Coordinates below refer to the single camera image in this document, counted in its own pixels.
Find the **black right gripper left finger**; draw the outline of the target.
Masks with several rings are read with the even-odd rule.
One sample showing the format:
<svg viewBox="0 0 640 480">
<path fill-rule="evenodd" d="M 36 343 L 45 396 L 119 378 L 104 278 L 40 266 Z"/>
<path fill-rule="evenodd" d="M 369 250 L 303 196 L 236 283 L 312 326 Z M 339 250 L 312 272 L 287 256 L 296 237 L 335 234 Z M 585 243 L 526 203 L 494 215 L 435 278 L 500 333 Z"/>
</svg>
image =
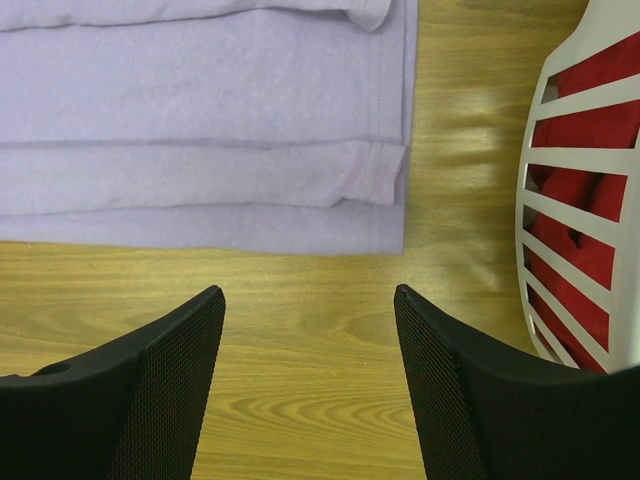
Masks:
<svg viewBox="0 0 640 480">
<path fill-rule="evenodd" d="M 190 478 L 225 310 L 211 286 L 106 344 L 2 377 L 2 478 Z"/>
</svg>

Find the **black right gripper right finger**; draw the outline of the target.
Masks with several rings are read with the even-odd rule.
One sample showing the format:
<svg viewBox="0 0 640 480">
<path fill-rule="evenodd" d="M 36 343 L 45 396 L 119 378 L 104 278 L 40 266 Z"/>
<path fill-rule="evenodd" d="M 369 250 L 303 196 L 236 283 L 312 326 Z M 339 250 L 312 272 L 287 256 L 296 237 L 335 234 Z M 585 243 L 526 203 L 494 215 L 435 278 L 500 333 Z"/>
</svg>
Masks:
<svg viewBox="0 0 640 480">
<path fill-rule="evenodd" d="M 517 350 L 412 288 L 397 334 L 430 479 L 635 479 L 639 371 L 580 370 Z"/>
</svg>

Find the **lavender t-shirt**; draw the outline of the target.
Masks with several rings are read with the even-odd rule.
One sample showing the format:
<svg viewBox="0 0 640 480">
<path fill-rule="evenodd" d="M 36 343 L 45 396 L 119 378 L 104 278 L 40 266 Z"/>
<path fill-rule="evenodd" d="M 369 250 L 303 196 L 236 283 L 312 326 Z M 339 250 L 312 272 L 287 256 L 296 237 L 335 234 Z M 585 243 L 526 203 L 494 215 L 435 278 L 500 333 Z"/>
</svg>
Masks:
<svg viewBox="0 0 640 480">
<path fill-rule="evenodd" d="M 5 241 L 403 248 L 414 1 L 5 1 Z"/>
</svg>

